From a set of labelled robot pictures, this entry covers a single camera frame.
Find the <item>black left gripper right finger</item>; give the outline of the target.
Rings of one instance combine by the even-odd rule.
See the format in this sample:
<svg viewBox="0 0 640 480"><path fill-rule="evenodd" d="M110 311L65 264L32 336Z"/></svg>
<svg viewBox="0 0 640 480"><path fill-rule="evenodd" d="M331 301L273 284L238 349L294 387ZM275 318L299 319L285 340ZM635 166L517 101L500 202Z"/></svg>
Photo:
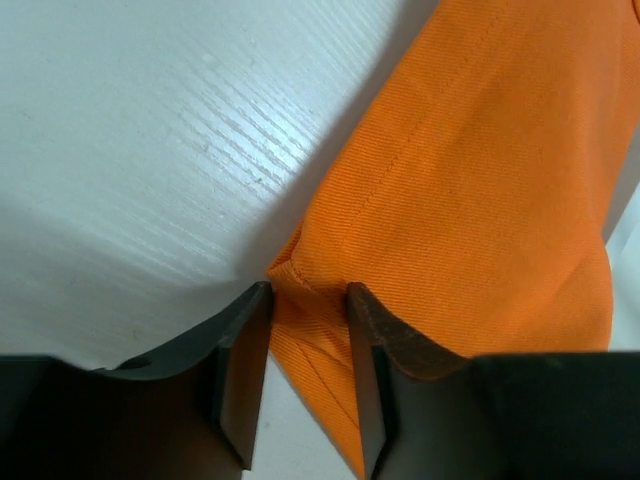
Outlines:
<svg viewBox="0 0 640 480"><path fill-rule="evenodd" d="M362 283L346 312L367 479L497 479L500 445L470 362L393 315Z"/></svg>

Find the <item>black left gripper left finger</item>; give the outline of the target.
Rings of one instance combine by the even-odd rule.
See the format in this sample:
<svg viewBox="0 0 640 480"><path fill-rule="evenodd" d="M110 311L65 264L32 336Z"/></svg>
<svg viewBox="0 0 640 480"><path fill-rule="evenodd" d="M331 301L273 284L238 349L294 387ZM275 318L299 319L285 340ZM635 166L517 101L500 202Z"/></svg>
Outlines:
<svg viewBox="0 0 640 480"><path fill-rule="evenodd" d="M69 368L55 445L64 479L239 479L253 460L272 289L249 287L114 369Z"/></svg>

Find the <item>orange trousers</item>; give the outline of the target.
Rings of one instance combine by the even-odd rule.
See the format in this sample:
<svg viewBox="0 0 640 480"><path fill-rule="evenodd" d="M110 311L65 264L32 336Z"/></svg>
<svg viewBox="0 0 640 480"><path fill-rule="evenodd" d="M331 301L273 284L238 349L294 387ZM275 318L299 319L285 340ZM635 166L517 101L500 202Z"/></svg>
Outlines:
<svg viewBox="0 0 640 480"><path fill-rule="evenodd" d="M637 2L438 4L268 271L271 351L357 475L347 286L465 356L607 348L638 122Z"/></svg>

